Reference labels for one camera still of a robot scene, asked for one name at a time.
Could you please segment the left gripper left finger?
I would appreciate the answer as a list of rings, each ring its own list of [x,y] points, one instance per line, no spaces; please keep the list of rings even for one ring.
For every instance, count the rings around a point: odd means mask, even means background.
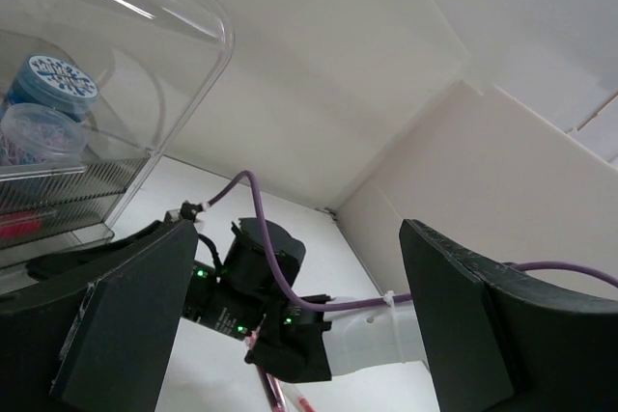
[[[190,222],[165,224],[3,294],[2,410],[155,410],[197,244]]]

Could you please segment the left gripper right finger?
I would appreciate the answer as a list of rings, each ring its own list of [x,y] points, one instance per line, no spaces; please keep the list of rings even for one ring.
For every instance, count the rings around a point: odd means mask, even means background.
[[[479,255],[418,220],[400,247],[443,411],[613,411],[617,304]]]

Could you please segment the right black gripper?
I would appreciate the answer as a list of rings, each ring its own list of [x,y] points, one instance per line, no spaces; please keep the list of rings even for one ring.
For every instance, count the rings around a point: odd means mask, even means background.
[[[26,264],[27,275],[38,282],[62,275],[123,250],[149,237],[162,226],[162,221],[153,221],[141,231],[121,240],[40,256]],[[196,261],[193,263],[182,317],[219,334],[244,341],[262,322],[265,304],[264,297],[240,292],[218,277],[213,267]]]

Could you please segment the pink capped marker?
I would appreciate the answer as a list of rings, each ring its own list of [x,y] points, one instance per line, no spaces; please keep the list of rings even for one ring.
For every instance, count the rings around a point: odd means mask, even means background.
[[[44,219],[41,214],[29,211],[1,216],[0,234],[2,239],[12,239],[30,235],[42,228]]]

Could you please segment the small dark glitter jar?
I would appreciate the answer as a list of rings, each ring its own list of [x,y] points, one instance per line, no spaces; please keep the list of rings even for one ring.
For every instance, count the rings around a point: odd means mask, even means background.
[[[1,164],[22,166],[78,160],[87,145],[81,125],[37,103],[10,105],[1,118]]]

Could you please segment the blue slime jar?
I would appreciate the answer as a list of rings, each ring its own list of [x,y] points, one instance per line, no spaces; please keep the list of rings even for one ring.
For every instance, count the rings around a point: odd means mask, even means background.
[[[30,55],[20,66],[4,103],[36,103],[83,123],[98,102],[96,82],[74,64],[46,55]]]

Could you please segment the clear acrylic drawer organizer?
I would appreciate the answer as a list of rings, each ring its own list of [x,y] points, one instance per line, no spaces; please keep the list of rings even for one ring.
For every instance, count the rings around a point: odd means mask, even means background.
[[[216,0],[1,0],[1,264],[97,243],[227,67]]]

